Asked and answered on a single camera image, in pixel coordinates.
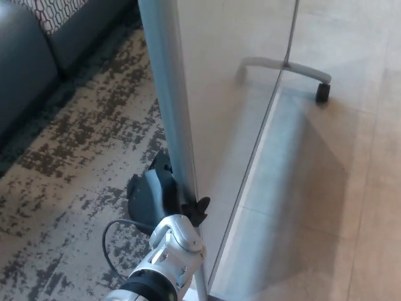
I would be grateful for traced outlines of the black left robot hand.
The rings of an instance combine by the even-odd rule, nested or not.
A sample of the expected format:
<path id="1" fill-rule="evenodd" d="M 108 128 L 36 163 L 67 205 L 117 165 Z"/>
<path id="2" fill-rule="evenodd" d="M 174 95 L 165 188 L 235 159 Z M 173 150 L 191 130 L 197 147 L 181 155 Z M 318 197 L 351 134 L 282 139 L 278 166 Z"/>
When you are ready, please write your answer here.
<path id="1" fill-rule="evenodd" d="M 168 216 L 183 214 L 194 227 L 206 219 L 209 197 L 190 202 L 184 199 L 173 175 L 168 153 L 159 151 L 148 169 L 134 174 L 127 184 L 128 214 L 143 234 L 150 236 Z"/>

